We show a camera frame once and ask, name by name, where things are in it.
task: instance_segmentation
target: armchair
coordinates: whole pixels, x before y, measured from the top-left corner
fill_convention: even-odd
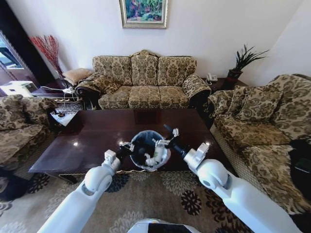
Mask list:
[[[291,140],[311,138],[311,78],[280,75],[261,87],[282,93],[276,109],[265,121],[237,117],[252,88],[238,86],[209,96],[214,108],[211,115],[215,118],[210,131],[241,178],[267,194],[288,214],[311,213],[310,201],[292,182],[288,155],[293,149]]]
[[[13,200],[26,192],[33,176],[28,169],[54,139],[50,112],[57,103],[14,95],[0,98],[0,106],[4,122],[0,130],[0,199]]]

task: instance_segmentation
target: white wall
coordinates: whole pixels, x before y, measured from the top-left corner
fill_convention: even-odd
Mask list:
[[[254,73],[256,85],[279,74],[311,76],[311,0],[304,0],[268,55]]]
[[[118,0],[7,0],[29,36],[52,34],[64,70],[91,68],[95,55],[192,55],[197,73],[225,77],[243,43],[270,49],[302,0],[170,0],[168,28],[123,29]],[[252,75],[260,61],[242,75]]]

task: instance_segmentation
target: red decorative branch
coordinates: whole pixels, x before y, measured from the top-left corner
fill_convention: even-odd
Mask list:
[[[62,78],[63,71],[58,62],[58,41],[52,35],[34,36],[30,40],[45,55],[52,66],[56,69],[58,75]]]

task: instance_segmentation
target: floor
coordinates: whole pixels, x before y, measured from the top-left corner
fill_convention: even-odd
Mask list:
[[[35,233],[77,186],[36,175],[26,195],[0,203],[0,233]],[[144,218],[191,225],[202,233],[251,232],[190,172],[115,175],[82,232],[124,233]]]

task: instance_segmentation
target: picture frame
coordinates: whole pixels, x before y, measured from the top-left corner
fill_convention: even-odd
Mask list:
[[[123,28],[165,29],[168,0],[119,0]]]

